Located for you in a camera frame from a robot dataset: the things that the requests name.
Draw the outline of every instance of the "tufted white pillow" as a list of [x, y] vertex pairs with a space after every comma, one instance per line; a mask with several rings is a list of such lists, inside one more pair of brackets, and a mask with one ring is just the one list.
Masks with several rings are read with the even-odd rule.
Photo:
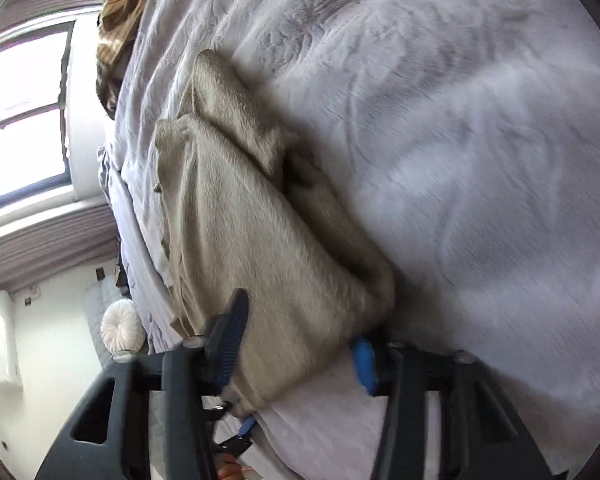
[[109, 305], [100, 325], [102, 341], [112, 354], [120, 350], [139, 352], [146, 333], [131, 300], [118, 300]]

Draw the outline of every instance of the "black plastic mount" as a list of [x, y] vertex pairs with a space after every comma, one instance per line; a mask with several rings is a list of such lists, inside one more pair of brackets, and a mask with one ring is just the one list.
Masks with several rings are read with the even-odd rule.
[[426, 392], [442, 405], [440, 480], [552, 480], [536, 443], [480, 361], [413, 346], [375, 346], [378, 394], [389, 395], [372, 480], [422, 480]]
[[165, 393], [165, 463], [169, 480], [217, 480], [214, 457], [238, 456], [248, 436], [212, 441], [228, 410], [205, 410], [202, 396], [217, 396], [228, 382], [246, 326], [248, 297], [238, 290], [227, 314], [206, 336], [149, 356], [114, 356], [62, 428], [36, 480], [150, 480], [149, 393]]

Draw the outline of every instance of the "white bedsheet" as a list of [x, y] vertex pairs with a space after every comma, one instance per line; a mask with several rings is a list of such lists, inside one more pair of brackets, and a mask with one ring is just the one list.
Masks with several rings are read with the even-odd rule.
[[[151, 258], [152, 132], [221, 51], [395, 263], [396, 333], [499, 376], [554, 472], [600, 441], [600, 32], [577, 0], [149, 0], [112, 161]], [[260, 414], [306, 480], [368, 478], [349, 361]]]

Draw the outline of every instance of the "window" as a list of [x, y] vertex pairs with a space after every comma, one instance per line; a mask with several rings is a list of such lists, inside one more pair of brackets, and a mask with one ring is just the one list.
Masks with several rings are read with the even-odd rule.
[[0, 46], [0, 207], [71, 183], [65, 147], [73, 22]]

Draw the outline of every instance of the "hand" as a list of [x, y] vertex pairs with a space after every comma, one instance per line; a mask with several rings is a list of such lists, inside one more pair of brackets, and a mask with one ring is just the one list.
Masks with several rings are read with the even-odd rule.
[[222, 454], [224, 465], [218, 469], [219, 480], [244, 480], [242, 475], [242, 466], [235, 461], [235, 458], [229, 454]]

